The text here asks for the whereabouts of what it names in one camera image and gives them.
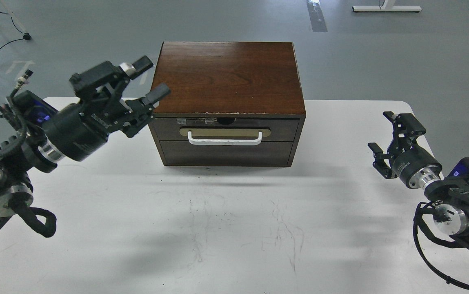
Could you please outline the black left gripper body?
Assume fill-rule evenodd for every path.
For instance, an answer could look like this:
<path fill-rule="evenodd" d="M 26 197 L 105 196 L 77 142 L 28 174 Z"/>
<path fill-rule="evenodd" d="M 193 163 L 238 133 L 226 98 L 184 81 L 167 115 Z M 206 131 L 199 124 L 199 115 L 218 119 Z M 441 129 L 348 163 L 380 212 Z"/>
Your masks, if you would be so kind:
<path fill-rule="evenodd" d="M 88 122 L 91 115 L 86 115 L 83 107 L 81 101 L 70 103 L 42 125 L 49 142 L 64 156 L 78 162 L 109 140 L 109 134 Z"/>

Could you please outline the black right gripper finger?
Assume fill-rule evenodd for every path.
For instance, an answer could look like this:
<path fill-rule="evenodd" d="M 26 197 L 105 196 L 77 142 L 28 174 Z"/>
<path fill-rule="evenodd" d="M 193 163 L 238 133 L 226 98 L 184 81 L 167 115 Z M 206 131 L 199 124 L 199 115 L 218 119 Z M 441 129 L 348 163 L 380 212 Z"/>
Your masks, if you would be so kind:
<path fill-rule="evenodd" d="M 385 111 L 383 116 L 393 125 L 393 140 L 387 153 L 404 153 L 412 149 L 418 145 L 417 138 L 427 132 L 427 129 L 412 113 L 396 115 L 391 111 Z"/>
<path fill-rule="evenodd" d="M 383 149 L 381 149 L 376 142 L 369 142 L 367 146 L 373 152 L 374 162 L 372 165 L 376 171 L 378 171 L 385 179 L 397 178 L 393 169 L 391 169 L 385 162 L 386 159 L 390 159 L 390 156 L 385 154 Z"/>

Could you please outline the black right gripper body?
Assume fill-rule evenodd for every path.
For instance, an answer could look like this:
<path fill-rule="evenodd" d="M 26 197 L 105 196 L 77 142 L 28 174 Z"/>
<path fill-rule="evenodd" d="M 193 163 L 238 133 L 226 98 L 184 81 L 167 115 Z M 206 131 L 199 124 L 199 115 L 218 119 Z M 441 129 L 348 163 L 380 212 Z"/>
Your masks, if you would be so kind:
<path fill-rule="evenodd" d="M 436 175 L 441 173 L 442 165 L 419 145 L 400 149 L 400 153 L 389 160 L 391 169 L 407 188 L 420 188 L 413 177 L 422 169 L 430 168 Z"/>

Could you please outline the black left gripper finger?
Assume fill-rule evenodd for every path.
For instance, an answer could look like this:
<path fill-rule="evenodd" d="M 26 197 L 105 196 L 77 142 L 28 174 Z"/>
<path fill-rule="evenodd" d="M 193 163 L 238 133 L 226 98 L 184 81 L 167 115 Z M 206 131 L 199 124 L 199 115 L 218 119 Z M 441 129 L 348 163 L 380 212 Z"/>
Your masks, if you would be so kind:
<path fill-rule="evenodd" d="M 154 119 L 155 108 L 170 92 L 167 84 L 161 83 L 144 97 L 130 100 L 120 97 L 115 99 L 111 103 L 110 132 L 121 131 L 128 138 L 134 137 Z"/>
<path fill-rule="evenodd" d="M 76 97 L 83 103 L 108 110 L 120 104 L 122 94 L 131 80 L 152 67 L 154 64 L 147 56 L 142 56 L 133 63 L 123 62 L 118 66 L 105 61 L 85 72 L 74 73 L 69 82 Z"/>

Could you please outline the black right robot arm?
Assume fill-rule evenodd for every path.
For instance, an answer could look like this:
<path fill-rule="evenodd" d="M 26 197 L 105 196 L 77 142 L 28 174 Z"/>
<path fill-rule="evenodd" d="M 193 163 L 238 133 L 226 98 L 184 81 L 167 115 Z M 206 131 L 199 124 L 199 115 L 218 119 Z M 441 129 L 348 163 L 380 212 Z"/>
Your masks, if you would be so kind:
<path fill-rule="evenodd" d="M 411 113 L 383 112 L 393 127 L 393 139 L 384 152 L 370 142 L 373 167 L 384 178 L 400 179 L 406 188 L 422 189 L 428 199 L 419 203 L 413 217 L 412 236 L 423 262 L 446 283 L 469 290 L 467 283 L 445 275 L 425 257 L 418 234 L 449 249 L 469 250 L 469 158 L 456 164 L 445 178 L 440 177 L 442 165 L 417 139 L 426 133 L 425 127 Z"/>

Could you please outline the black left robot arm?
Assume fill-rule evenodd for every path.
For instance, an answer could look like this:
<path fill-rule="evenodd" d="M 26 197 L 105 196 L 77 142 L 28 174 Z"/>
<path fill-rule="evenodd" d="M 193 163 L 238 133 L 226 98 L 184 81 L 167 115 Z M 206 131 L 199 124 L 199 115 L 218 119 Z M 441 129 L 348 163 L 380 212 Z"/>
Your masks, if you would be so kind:
<path fill-rule="evenodd" d="M 56 216 L 31 206 L 32 168 L 49 173 L 59 160 L 85 160 L 107 143 L 113 132 L 135 136 L 154 119 L 154 109 L 171 92 L 161 83 L 145 96 L 124 100 L 122 94 L 131 80 L 153 67 L 147 56 L 118 66 L 105 61 L 74 73 L 70 84 L 79 102 L 57 110 L 30 91 L 20 91 L 33 72 L 25 71 L 0 105 L 0 115 L 15 130 L 0 144 L 0 230 L 18 215 L 33 231 L 52 237 Z"/>

